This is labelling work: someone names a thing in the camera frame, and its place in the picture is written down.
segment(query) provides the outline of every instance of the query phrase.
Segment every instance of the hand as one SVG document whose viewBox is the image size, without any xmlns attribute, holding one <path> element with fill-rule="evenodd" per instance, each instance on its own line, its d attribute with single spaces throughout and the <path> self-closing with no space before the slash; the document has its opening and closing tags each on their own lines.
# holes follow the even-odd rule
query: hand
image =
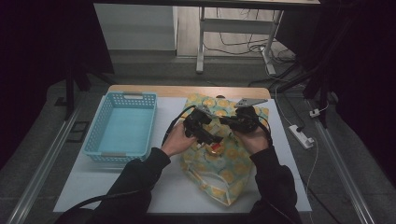
<svg viewBox="0 0 396 224">
<path fill-rule="evenodd" d="M 180 121 L 169 133 L 162 150 L 168 157 L 171 157 L 187 150 L 196 140 L 196 137 L 187 137 L 184 134 L 184 124 Z"/>
<path fill-rule="evenodd" d="M 242 141 L 246 150 L 250 154 L 254 154 L 268 148 L 268 140 L 265 136 L 265 132 L 260 127 L 251 133 L 233 131 L 233 134 Z"/>
</svg>

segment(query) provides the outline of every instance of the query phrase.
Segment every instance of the person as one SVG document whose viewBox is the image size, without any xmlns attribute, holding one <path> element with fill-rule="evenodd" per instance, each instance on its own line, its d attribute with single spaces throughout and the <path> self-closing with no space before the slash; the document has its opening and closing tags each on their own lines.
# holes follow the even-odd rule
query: person
<svg viewBox="0 0 396 224">
<path fill-rule="evenodd" d="M 297 193 L 294 178 L 280 165 L 273 146 L 268 146 L 265 132 L 259 127 L 252 133 L 233 133 L 244 144 L 257 168 L 255 176 L 260 195 L 247 216 L 246 223 L 302 223 L 295 208 Z M 187 150 L 197 139 L 184 134 L 182 122 L 175 125 L 161 149 L 154 147 L 145 161 L 129 161 L 107 195 L 135 191 L 128 196 L 102 201 L 93 211 L 80 208 L 60 216 L 62 223 L 146 223 L 151 201 L 150 191 L 159 180 L 170 157 Z"/>
</svg>

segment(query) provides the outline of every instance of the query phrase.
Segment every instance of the dark background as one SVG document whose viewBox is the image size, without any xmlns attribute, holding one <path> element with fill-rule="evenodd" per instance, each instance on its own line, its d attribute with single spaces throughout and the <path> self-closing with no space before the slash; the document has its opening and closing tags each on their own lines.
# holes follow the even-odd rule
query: dark background
<svg viewBox="0 0 396 224">
<path fill-rule="evenodd" d="M 81 64 L 113 73 L 93 3 L 0 2 L 0 168 L 35 122 L 50 85 Z"/>
<path fill-rule="evenodd" d="M 285 13 L 277 37 L 309 69 L 329 46 L 337 25 L 356 13 L 327 67 L 330 89 L 339 98 L 340 116 L 393 183 L 395 11 L 395 3 L 386 0 L 365 1 L 355 11 L 291 11 Z M 316 13 L 315 19 L 307 13 Z M 305 28 L 292 30 L 296 22 Z M 2 167 L 40 113 L 50 85 L 63 80 L 67 71 L 83 76 L 82 63 L 100 72 L 113 69 L 91 2 L 2 1 L 0 29 Z"/>
</svg>

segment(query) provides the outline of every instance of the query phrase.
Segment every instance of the white wall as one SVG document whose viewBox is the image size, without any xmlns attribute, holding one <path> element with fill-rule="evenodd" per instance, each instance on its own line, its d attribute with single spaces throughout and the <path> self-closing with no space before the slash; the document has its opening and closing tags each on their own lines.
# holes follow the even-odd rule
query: white wall
<svg viewBox="0 0 396 224">
<path fill-rule="evenodd" d="M 94 4 L 108 49 L 175 50 L 177 8 Z"/>
</svg>

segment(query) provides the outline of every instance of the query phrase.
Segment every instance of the black device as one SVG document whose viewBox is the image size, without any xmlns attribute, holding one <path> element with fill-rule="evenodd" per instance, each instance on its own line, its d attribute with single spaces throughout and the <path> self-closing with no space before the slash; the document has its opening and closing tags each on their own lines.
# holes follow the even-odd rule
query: black device
<svg viewBox="0 0 396 224">
<path fill-rule="evenodd" d="M 184 119 L 183 124 L 186 129 L 185 134 L 188 137 L 195 136 L 198 138 L 198 144 L 206 143 L 219 143 L 223 139 L 216 136 L 204 129 L 204 124 L 209 124 L 212 121 L 210 118 L 210 111 L 205 106 L 197 106 L 194 110 Z"/>
<path fill-rule="evenodd" d="M 240 133 L 251 133 L 261 127 L 267 137 L 268 145 L 271 146 L 273 144 L 271 129 L 267 129 L 260 123 L 259 116 L 253 106 L 238 107 L 235 112 L 236 116 L 219 118 L 220 123 L 228 125 L 232 130 Z"/>
</svg>

